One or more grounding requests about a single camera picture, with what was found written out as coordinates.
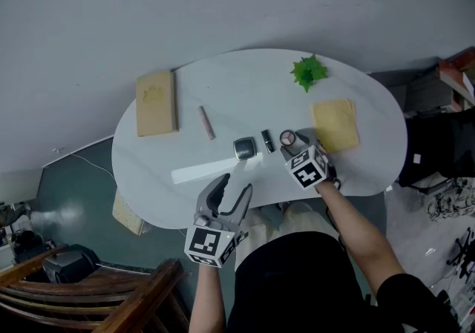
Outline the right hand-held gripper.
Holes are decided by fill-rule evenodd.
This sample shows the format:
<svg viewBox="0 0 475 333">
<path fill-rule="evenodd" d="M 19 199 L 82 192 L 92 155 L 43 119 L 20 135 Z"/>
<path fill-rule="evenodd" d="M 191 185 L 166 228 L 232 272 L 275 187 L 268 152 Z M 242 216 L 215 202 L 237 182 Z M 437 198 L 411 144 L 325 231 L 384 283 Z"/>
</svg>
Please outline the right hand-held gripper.
<svg viewBox="0 0 475 333">
<path fill-rule="evenodd" d="M 338 175 L 314 128 L 295 131 L 294 145 L 282 145 L 286 169 L 303 190 L 322 182 L 338 184 Z"/>
</svg>

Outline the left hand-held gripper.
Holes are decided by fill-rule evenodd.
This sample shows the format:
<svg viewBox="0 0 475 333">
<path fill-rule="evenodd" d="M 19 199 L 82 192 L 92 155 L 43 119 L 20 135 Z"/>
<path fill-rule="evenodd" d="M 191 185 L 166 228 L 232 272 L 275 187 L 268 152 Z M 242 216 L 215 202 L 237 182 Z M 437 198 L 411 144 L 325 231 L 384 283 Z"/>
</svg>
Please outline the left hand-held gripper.
<svg viewBox="0 0 475 333">
<path fill-rule="evenodd" d="M 184 252 L 194 263 L 222 268 L 231 254 L 248 237 L 240 228 L 252 198 L 252 185 L 240 193 L 228 212 L 219 213 L 230 174 L 212 180 L 198 195 L 194 224 L 187 229 Z M 220 222 L 219 217 L 231 224 Z"/>
</svg>

